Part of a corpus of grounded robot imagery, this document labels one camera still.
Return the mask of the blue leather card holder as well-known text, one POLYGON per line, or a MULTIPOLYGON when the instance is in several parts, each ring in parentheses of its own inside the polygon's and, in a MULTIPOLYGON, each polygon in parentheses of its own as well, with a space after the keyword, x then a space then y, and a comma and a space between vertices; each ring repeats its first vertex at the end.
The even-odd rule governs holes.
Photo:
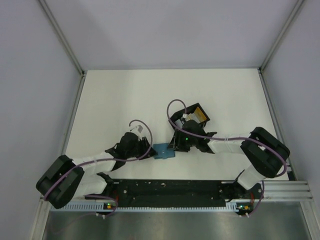
POLYGON ((175 151, 173 149, 168 149, 169 143, 157 143, 152 146, 152 148, 155 150, 156 154, 153 156, 154 159, 169 159, 174 158, 175 151))

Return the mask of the gold credit card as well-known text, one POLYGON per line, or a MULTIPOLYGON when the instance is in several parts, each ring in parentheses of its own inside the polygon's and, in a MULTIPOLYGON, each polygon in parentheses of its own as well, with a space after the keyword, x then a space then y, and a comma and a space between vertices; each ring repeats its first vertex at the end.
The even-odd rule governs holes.
POLYGON ((194 110, 194 112, 190 115, 190 118, 198 124, 203 123, 207 120, 207 117, 199 107, 194 110))

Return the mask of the black card tray box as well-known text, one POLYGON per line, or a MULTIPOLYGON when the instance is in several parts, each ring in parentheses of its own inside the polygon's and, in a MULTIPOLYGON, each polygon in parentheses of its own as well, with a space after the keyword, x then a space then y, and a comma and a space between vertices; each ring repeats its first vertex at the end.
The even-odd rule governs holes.
POLYGON ((211 119, 199 103, 195 103, 170 115, 170 120, 179 128, 190 120, 194 120, 202 129, 211 119))

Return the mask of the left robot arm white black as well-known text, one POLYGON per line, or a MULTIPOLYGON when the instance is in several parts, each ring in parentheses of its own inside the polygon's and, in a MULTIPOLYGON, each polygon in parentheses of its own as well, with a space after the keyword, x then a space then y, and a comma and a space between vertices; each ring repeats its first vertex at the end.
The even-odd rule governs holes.
POLYGON ((146 137, 127 132, 113 147, 97 155, 69 158, 59 156, 36 183, 36 189, 56 209, 87 195, 109 198, 114 191, 109 173, 127 161, 156 155, 146 137))

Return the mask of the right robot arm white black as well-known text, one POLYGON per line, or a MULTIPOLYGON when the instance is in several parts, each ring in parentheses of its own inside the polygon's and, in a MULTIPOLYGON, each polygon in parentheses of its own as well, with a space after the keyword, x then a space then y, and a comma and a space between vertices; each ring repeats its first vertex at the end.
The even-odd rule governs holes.
POLYGON ((188 152, 195 147, 207 154, 245 155, 250 166, 235 180, 233 192, 239 198, 245 198, 257 183, 264 179, 273 179, 287 171, 286 160, 291 152, 287 146, 275 138, 263 127, 256 127, 250 133, 215 137, 216 132, 206 133, 194 120, 185 121, 181 126, 169 120, 175 128, 173 148, 178 152, 188 152))

